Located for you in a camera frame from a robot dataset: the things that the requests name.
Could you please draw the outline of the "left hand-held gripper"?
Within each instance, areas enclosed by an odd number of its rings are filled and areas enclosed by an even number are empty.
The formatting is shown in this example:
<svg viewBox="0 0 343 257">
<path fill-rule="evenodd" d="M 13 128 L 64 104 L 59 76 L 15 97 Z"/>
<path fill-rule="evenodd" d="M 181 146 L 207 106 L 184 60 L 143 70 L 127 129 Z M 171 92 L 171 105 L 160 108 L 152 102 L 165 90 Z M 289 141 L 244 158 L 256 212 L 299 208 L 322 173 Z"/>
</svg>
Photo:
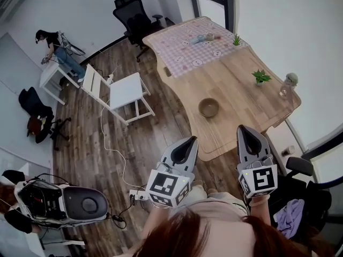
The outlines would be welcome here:
<svg viewBox="0 0 343 257">
<path fill-rule="evenodd" d="M 183 138 L 168 146 L 151 171 L 146 192 L 154 204 L 177 207 L 191 191 L 198 155 L 198 139 Z"/>
</svg>

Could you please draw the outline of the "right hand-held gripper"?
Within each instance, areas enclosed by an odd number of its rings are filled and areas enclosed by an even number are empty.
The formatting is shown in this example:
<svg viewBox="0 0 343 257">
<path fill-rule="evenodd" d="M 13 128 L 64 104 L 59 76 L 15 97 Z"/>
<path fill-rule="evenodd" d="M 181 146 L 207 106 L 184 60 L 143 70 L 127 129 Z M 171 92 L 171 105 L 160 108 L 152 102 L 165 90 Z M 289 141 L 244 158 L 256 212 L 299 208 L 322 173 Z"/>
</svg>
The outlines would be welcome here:
<svg viewBox="0 0 343 257">
<path fill-rule="evenodd" d="M 269 143 L 261 133 L 239 125 L 237 151 L 240 160 L 238 180 L 246 198 L 270 194 L 277 189 L 277 165 L 273 163 Z"/>
</svg>

